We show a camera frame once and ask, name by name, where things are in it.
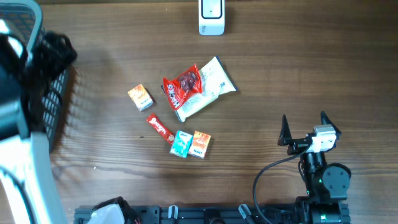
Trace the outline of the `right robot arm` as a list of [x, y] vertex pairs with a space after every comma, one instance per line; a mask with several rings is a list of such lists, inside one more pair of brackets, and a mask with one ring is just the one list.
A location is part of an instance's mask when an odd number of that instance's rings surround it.
[[289, 156], [299, 156], [299, 172], [307, 189], [306, 197], [297, 197], [295, 223], [350, 223], [348, 198], [351, 170], [340, 163], [327, 163], [325, 154], [336, 147], [341, 131], [321, 112], [321, 124], [304, 138], [294, 139], [286, 116], [278, 145], [287, 146]]

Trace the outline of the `white cream snack bag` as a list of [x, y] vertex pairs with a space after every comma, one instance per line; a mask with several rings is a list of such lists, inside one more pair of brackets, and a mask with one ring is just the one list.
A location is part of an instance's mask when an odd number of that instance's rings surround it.
[[237, 86], [224, 70], [217, 55], [202, 67], [199, 73], [202, 79], [203, 92], [194, 94], [179, 109], [175, 110], [175, 114], [181, 123], [215, 101], [220, 95], [238, 91]]

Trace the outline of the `teal small box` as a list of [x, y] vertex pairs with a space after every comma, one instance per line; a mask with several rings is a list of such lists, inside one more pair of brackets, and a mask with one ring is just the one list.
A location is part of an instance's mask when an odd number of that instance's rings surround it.
[[192, 144], [192, 140], [193, 135], [178, 130], [175, 135], [174, 142], [170, 148], [170, 153], [178, 157], [186, 158], [189, 148]]

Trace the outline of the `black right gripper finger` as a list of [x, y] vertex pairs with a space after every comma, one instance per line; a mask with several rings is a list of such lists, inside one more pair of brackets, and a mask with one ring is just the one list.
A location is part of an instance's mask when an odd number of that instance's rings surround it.
[[341, 136], [341, 131], [333, 124], [333, 122], [329, 119], [329, 117], [326, 115], [326, 113], [324, 111], [321, 111], [320, 119], [321, 119], [321, 123], [322, 124], [324, 124], [324, 125], [327, 125], [327, 124], [332, 125], [334, 130], [335, 130], [335, 132], [336, 132], [336, 135], [337, 136]]
[[288, 146], [292, 144], [292, 135], [290, 133], [289, 124], [286, 115], [282, 116], [282, 126], [277, 142], [278, 146]]

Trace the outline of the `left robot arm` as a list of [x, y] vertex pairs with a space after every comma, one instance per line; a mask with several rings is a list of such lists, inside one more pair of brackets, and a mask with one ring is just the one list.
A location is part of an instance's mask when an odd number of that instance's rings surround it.
[[16, 223], [67, 223], [50, 165], [43, 97], [77, 58], [48, 32], [29, 51], [1, 21], [1, 183]]

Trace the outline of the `red candy bag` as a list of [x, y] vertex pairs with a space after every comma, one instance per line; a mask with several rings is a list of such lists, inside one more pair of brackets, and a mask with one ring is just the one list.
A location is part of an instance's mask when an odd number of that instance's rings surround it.
[[163, 78], [162, 81], [167, 100], [173, 110], [181, 108], [193, 95], [203, 93], [202, 79], [196, 64], [177, 78]]

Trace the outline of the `orange small box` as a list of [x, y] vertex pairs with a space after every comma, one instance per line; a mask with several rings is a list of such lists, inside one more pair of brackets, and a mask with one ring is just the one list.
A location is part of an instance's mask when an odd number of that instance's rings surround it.
[[206, 133], [195, 131], [193, 135], [192, 144], [189, 148], [188, 153], [191, 156], [205, 158], [208, 145], [210, 143], [211, 136]]
[[130, 89], [127, 93], [139, 111], [151, 107], [154, 103], [152, 97], [142, 84]]

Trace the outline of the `red stick sachet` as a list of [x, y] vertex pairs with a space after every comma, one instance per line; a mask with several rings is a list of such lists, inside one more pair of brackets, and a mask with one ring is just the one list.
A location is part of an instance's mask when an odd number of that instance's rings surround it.
[[161, 122], [161, 120], [152, 113], [146, 118], [146, 121], [170, 144], [172, 145], [175, 139], [174, 134]]

